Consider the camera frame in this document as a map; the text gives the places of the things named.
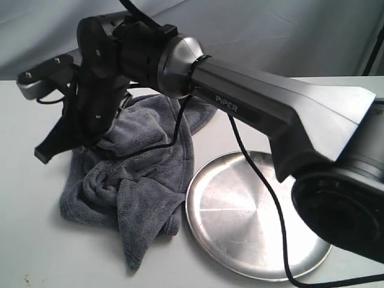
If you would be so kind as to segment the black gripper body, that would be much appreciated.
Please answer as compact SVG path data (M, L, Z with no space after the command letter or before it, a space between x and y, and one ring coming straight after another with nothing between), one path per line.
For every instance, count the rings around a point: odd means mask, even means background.
M65 138L70 147L89 146L112 127L129 79L122 75L99 78L89 70L77 75L77 91L65 104Z

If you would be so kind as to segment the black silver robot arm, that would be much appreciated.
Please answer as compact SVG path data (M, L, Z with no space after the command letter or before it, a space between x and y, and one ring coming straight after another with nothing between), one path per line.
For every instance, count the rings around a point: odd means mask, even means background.
M79 91L35 149L43 163L98 140L132 80L166 96L197 96L265 134L279 181L323 240L383 262L383 99L357 86L322 86L244 72L205 55L175 26L122 11L82 19Z

